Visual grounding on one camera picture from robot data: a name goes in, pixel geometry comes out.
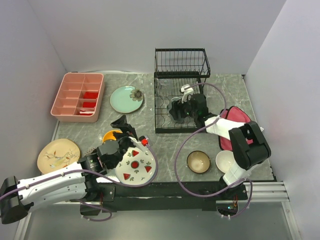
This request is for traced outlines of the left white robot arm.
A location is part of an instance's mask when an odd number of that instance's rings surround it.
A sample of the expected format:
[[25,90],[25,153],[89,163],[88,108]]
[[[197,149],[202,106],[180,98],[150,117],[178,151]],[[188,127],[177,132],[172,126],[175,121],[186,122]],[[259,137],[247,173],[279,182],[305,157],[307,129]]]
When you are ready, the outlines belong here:
[[41,204],[54,204],[68,200],[94,201],[100,195],[98,178],[105,177],[123,160],[130,147],[135,146],[136,130],[122,115],[111,123],[114,140],[107,140],[92,153],[59,170],[34,178],[19,180],[6,178],[0,187],[0,219],[4,225],[25,218]]

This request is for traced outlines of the black wire dish rack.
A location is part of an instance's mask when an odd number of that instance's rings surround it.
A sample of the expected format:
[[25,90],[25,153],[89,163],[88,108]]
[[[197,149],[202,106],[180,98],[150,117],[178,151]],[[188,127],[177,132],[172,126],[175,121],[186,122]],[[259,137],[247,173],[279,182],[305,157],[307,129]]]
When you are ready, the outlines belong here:
[[[154,125],[157,134],[191,133],[197,129],[189,116],[174,120],[167,105],[174,97],[182,99],[181,87],[205,82],[211,67],[204,48],[156,48],[154,57]],[[167,91],[159,79],[170,79]]]

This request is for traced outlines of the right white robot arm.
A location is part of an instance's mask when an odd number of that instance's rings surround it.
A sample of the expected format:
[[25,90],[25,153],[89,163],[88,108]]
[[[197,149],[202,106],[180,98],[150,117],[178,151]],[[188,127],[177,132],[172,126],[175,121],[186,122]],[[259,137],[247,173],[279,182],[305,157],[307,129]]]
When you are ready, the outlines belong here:
[[237,122],[209,112],[204,94],[196,93],[171,103],[169,110],[174,120],[190,117],[201,132],[217,135],[230,141],[235,163],[222,177],[220,196],[231,199],[237,192],[234,183],[247,179],[252,169],[271,156],[271,149],[255,121]]

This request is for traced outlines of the orange bowl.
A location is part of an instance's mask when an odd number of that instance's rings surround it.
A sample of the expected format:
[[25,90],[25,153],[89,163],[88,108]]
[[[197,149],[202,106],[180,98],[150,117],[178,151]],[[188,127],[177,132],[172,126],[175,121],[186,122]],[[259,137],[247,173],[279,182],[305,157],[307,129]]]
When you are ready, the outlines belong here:
[[122,133],[121,130],[110,130],[108,131],[102,138],[102,142],[106,142],[107,140],[116,140],[116,137],[114,136],[114,133]]

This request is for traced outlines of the clear faceted drinking glass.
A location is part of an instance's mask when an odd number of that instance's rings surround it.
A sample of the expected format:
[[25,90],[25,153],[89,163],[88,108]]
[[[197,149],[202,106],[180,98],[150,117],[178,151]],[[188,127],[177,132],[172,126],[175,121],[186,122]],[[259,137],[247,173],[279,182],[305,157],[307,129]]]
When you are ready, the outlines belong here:
[[170,79],[161,78],[158,81],[159,81],[159,85],[160,85],[161,90],[168,91],[171,88],[172,81]]

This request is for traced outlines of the white grey mug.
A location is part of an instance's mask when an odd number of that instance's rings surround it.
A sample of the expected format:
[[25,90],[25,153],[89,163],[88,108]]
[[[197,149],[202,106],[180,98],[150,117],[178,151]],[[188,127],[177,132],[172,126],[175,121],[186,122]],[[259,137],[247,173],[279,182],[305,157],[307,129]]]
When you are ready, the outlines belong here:
[[169,104],[167,105],[166,109],[168,112],[175,112],[178,107],[178,103],[181,100],[180,97],[173,97],[170,101]]

